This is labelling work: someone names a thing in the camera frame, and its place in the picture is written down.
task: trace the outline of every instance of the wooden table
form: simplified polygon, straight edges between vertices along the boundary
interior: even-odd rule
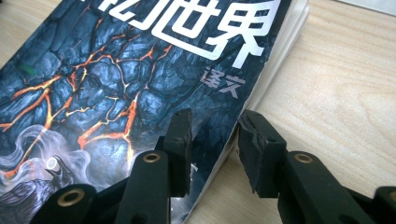
[[[60,0],[0,6],[0,66]],[[318,156],[341,182],[373,197],[396,186],[396,17],[334,1],[311,13],[258,111],[289,150]],[[232,152],[189,223],[279,223],[276,200],[250,191]]]

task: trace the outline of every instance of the paperback book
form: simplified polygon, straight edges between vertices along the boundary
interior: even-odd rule
[[[307,14],[301,0],[63,0],[0,70],[0,223],[128,177],[190,108],[191,191],[171,203],[184,222]]]

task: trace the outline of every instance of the metal rivet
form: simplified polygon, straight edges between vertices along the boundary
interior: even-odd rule
[[[394,202],[396,202],[396,191],[393,191],[393,192],[390,193],[390,198],[391,198]]]
[[[61,207],[68,207],[81,201],[84,196],[85,191],[83,189],[70,189],[59,197],[58,204]]]
[[[302,153],[294,155],[294,159],[296,159],[297,161],[302,162],[302,163],[311,163],[314,161],[314,160],[312,160],[312,158],[310,156],[302,154]]]
[[[145,162],[156,162],[161,158],[161,156],[157,153],[150,153],[143,158]]]

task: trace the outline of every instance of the black clamp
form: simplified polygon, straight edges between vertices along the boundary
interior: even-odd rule
[[[316,156],[286,150],[286,141],[261,114],[239,122],[239,156],[261,198],[278,198],[283,223],[396,223],[396,187],[373,199],[346,189]]]
[[[190,192],[191,110],[172,117],[155,150],[138,155],[131,175],[96,192],[86,184],[71,185],[49,197],[31,223],[170,222],[170,197]]]

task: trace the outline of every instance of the book title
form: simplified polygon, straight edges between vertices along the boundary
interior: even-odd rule
[[[137,21],[134,20],[135,13],[130,11],[129,8],[139,1],[104,0],[98,9],[104,12],[109,9],[108,14],[110,16],[126,21],[141,30],[147,30],[153,26],[151,33],[154,36],[212,61],[220,57],[231,38],[241,35],[245,43],[233,61],[233,67],[238,69],[242,67],[249,54],[262,56],[264,48],[257,44],[255,36],[266,36],[268,34],[280,4],[280,0],[261,3],[231,3],[217,27],[223,34],[210,36],[205,41],[208,46],[211,46],[211,50],[208,50],[186,43],[166,34],[163,30],[172,23],[173,32],[187,38],[197,38],[210,18],[220,15],[222,9],[216,8],[219,3],[218,0],[210,0],[206,6],[200,5],[200,0],[159,0],[143,21]],[[175,19],[175,14],[180,10],[182,12]],[[200,16],[191,28],[186,28],[186,22],[192,13],[199,13]]]

